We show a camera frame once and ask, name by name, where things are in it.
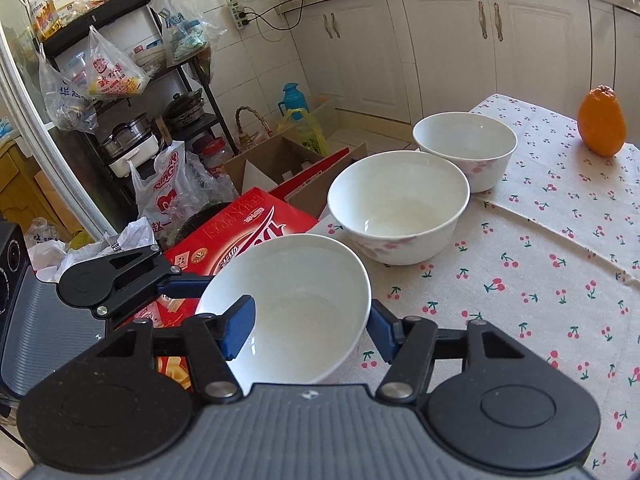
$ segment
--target red lid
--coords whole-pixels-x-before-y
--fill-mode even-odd
[[[225,139],[223,139],[222,137],[218,137],[214,139],[213,142],[210,142],[209,144],[207,144],[201,150],[200,153],[203,155],[213,155],[214,153],[217,153],[220,150],[222,150],[224,147],[225,147]]]

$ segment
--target orange fruit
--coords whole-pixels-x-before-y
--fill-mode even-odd
[[[625,143],[626,124],[613,90],[598,86],[584,98],[578,110],[578,132],[584,143],[600,156],[613,156]]]

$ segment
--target table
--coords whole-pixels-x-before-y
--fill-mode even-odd
[[[625,144],[601,158],[574,120],[500,94],[472,112],[516,132],[507,173],[472,195],[431,260],[387,267],[360,255],[373,297],[398,317],[443,328],[481,317],[517,338],[596,399],[588,471],[628,478],[640,468],[639,151]],[[310,232],[350,245],[331,216]],[[387,370],[365,332],[332,378],[375,391]],[[459,372],[460,362],[437,362],[431,388]]]

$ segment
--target bag with blue text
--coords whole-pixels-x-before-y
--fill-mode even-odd
[[[94,134],[98,117],[91,101],[80,89],[55,70],[47,61],[40,44],[40,91],[51,122],[60,130],[78,130]]]
[[[151,0],[149,7],[162,21],[166,65],[175,66],[196,56],[210,80],[213,53],[226,28],[205,18],[191,0]]]

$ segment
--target bowl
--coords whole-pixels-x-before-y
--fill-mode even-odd
[[[387,265],[411,265],[449,243],[469,202],[469,184],[454,164],[422,152],[371,155],[329,188],[332,215],[357,248]]]
[[[230,361],[242,390],[253,383],[313,384],[350,355],[369,318],[371,286],[360,259],[313,234],[273,238],[236,256],[202,295],[197,314],[255,299],[254,330]]]
[[[414,126],[422,152],[453,162],[469,180],[471,193],[486,191],[504,175],[518,137],[506,124],[470,112],[425,117]]]

